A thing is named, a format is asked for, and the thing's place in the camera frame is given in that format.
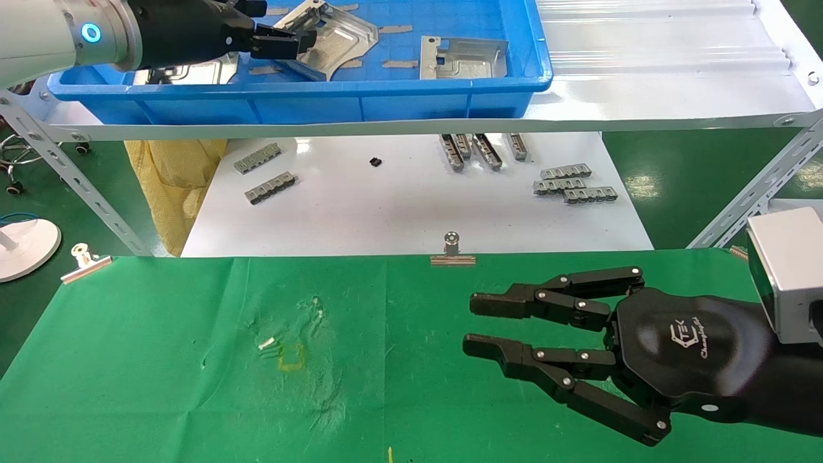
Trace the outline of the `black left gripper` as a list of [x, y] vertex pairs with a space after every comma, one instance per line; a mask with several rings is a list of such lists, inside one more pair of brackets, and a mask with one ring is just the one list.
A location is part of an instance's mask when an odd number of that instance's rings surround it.
[[254, 59], [295, 60], [318, 37], [317, 30], [255, 32], [255, 18], [267, 15], [265, 0], [129, 1], [127, 6], [140, 36], [130, 70], [197, 64], [248, 50]]

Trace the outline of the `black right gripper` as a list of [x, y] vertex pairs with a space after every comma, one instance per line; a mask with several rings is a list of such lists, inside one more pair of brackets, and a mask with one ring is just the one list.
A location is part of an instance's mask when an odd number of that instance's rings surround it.
[[[640, 290], [644, 286], [641, 268], [629, 266], [470, 296], [469, 310], [479, 316], [540, 318], [593, 332], [611, 319], [602, 299], [627, 296], [617, 303], [609, 329], [615, 355], [479, 334], [465, 335], [462, 351], [494, 361], [506, 378], [535, 384], [553, 401], [646, 446], [670, 434], [666, 410], [725, 424], [765, 424], [762, 373], [772, 329], [763, 310], [718, 296]], [[594, 386], [609, 378], [637, 404]]]

